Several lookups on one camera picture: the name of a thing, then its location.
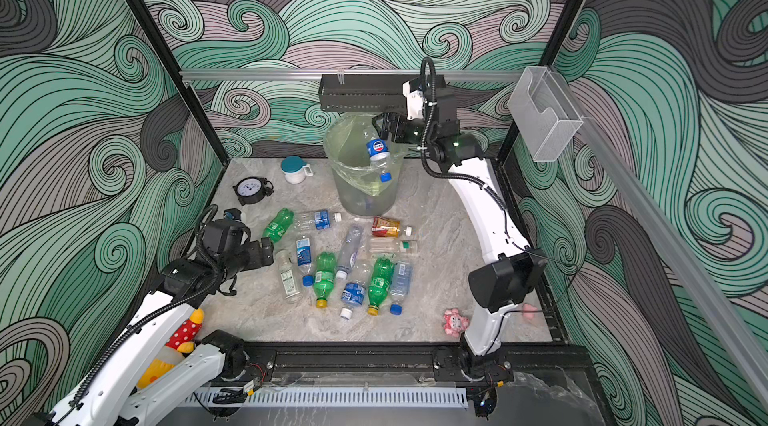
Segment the black alarm clock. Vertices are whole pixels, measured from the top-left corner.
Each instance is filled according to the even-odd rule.
[[[271,196],[274,192],[274,186],[272,186],[271,181],[257,176],[240,180],[232,189],[235,190],[237,201],[243,206],[246,204],[256,204],[266,196]]]

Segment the pink plush toy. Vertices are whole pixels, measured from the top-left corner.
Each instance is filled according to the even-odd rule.
[[[447,309],[442,314],[446,320],[446,325],[442,328],[446,330],[446,334],[458,338],[469,326],[469,320],[464,316],[458,314],[458,309]]]

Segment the green plastic bottle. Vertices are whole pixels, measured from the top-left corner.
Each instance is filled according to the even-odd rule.
[[[379,306],[386,299],[389,293],[389,286],[392,284],[392,272],[395,266],[388,258],[378,258],[373,266],[373,276],[368,286],[368,314],[370,316],[379,315]]]
[[[286,230],[293,224],[293,211],[283,208],[277,213],[275,219],[264,229],[262,238],[272,239],[273,244],[277,244],[280,238],[286,233]]]
[[[336,277],[336,255],[324,251],[315,262],[317,263],[317,270],[315,272],[315,284],[312,285],[317,295],[315,306],[323,309],[328,306],[328,296],[333,290],[333,279]]]

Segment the trash can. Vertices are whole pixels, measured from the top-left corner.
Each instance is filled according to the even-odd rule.
[[[381,182],[371,168],[366,143],[379,137],[373,114],[347,113],[326,133],[322,148],[331,160],[333,180],[344,209],[355,216],[380,216],[395,204],[397,184],[408,146],[386,142],[392,154],[392,180]]]

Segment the translucent green plastic bag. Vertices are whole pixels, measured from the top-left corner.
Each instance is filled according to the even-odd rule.
[[[379,137],[373,128],[373,114],[344,114],[326,133],[322,148],[331,160],[331,167],[346,183],[369,196],[380,196],[389,187],[397,188],[402,160],[408,145],[386,142],[392,154],[392,180],[381,182],[379,174],[371,168],[366,144]]]

